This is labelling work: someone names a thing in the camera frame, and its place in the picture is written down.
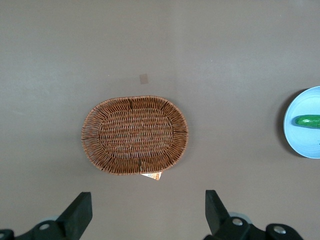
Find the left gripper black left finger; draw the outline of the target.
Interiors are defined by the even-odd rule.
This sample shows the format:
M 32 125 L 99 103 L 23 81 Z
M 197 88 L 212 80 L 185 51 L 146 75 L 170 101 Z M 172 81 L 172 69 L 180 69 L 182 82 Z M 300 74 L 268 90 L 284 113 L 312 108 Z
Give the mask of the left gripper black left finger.
M 92 195 L 81 192 L 56 220 L 45 220 L 28 232 L 15 236 L 2 229 L 2 240 L 79 240 L 93 218 Z

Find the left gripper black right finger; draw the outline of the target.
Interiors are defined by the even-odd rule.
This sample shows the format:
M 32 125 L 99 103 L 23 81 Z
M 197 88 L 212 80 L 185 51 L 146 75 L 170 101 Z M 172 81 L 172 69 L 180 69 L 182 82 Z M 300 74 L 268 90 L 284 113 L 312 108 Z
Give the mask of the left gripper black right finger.
M 206 240 L 301 240 L 292 227 L 271 223 L 261 230 L 240 216 L 230 216 L 215 190 L 205 191 L 205 217 L 211 234 Z

